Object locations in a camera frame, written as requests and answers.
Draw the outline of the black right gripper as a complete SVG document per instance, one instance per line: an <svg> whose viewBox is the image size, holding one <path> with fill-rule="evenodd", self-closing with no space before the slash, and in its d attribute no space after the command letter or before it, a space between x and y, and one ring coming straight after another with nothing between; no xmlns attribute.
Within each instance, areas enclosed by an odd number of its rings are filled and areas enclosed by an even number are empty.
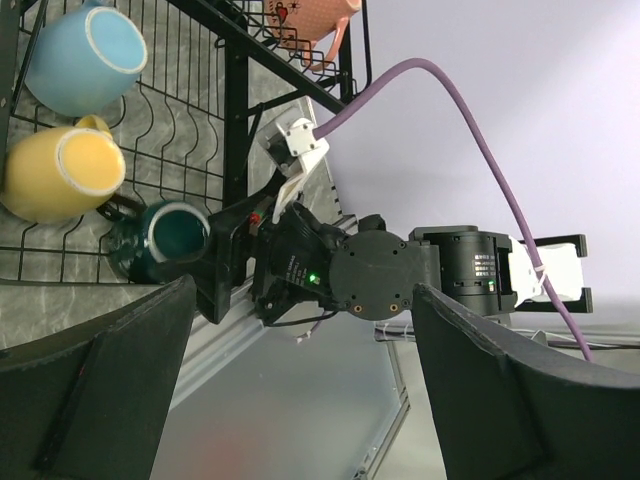
<svg viewBox="0 0 640 480"><path fill-rule="evenodd" d="M346 247L347 231L320 222L301 202L275 215L275 198L255 193L208 217L209 242L200 258L197 308L219 324L231 293L246 280L255 259L250 289L256 317L267 328L317 324L350 309L330 285L334 255Z"/></svg>

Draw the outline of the light blue mug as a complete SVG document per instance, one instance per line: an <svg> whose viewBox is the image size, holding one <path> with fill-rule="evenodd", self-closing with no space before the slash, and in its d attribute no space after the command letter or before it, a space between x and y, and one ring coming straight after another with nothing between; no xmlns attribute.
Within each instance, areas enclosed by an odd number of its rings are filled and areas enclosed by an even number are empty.
<svg viewBox="0 0 640 480"><path fill-rule="evenodd" d="M82 117L119 99L147 61L144 37L129 17L86 1L40 31L25 84L50 110Z"/></svg>

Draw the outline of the pink mug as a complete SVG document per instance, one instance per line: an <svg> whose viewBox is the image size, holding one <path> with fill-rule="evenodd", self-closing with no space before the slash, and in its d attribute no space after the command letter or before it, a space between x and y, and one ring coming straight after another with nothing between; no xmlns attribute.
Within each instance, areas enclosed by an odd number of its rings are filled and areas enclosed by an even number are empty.
<svg viewBox="0 0 640 480"><path fill-rule="evenodd" d="M270 33L313 72L331 66L350 20L363 6L360 0L268 0L262 4Z"/></svg>

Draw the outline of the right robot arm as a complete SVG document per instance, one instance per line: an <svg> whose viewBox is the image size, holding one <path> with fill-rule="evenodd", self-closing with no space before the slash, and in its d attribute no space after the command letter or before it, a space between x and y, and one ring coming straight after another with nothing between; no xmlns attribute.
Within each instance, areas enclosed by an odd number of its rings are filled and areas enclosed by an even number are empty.
<svg viewBox="0 0 640 480"><path fill-rule="evenodd" d="M277 213L262 194L210 223L195 279L198 309L212 323L229 311L248 261L255 264L251 298L268 326L304 302L316 303L324 318L346 312L384 321L411 309L418 284L485 317L553 310L525 243L474 226L419 227L401 238L370 215L349 233L299 202Z"/></svg>

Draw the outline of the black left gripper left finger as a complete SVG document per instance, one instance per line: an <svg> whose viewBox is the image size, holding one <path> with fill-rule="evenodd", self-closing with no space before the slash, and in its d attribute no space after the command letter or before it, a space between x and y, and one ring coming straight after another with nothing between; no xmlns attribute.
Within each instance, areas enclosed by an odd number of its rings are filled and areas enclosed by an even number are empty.
<svg viewBox="0 0 640 480"><path fill-rule="evenodd" d="M195 307L184 276L2 350L2 478L149 478Z"/></svg>

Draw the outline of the cream yellow mug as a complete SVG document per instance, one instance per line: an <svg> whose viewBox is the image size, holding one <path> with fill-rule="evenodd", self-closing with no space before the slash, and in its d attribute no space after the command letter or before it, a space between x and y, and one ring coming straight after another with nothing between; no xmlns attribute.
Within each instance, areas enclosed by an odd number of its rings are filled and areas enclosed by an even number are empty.
<svg viewBox="0 0 640 480"><path fill-rule="evenodd" d="M88 115L74 126L35 133L9 150L1 203L26 221L66 221L108 201L125 175L123 153L107 123Z"/></svg>

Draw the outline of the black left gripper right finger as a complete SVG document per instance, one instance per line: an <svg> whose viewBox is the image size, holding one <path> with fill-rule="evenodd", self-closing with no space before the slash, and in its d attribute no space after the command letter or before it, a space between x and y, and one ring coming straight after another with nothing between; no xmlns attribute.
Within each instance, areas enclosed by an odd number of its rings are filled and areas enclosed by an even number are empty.
<svg viewBox="0 0 640 480"><path fill-rule="evenodd" d="M639 377L568 356L418 284L411 309L449 479L636 479Z"/></svg>

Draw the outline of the black wire dish rack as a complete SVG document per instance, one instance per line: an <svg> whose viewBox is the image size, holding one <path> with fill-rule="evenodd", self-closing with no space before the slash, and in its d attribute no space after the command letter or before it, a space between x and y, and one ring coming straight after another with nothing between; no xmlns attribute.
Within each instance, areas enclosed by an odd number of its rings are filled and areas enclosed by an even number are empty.
<svg viewBox="0 0 640 480"><path fill-rule="evenodd" d="M323 71L302 67L299 51L278 44L262 1L205 1L204 25L189 1L104 1L143 34L149 61L135 86L97 115L123 151L122 194L146 204L182 199L212 212L270 177L254 135L290 106L337 111L371 82L367 1L345 31L339 56ZM1 167L5 149L76 119L41 105L26 89L42 29L84 1L1 1ZM353 27L361 30L366 83L353 73ZM1 281L27 284L122 283L108 264L108 220L92 211L53 225L25 222L1 205Z"/></svg>

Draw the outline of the dark green mug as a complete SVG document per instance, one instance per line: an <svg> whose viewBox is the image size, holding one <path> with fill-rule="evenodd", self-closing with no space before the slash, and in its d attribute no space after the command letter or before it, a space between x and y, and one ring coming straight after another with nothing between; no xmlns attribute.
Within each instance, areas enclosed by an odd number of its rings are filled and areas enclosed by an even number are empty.
<svg viewBox="0 0 640 480"><path fill-rule="evenodd" d="M146 205L115 194L97 212L112 223L103 241L111 268L137 284L156 283L156 266L197 253L210 234L208 218L181 200Z"/></svg>

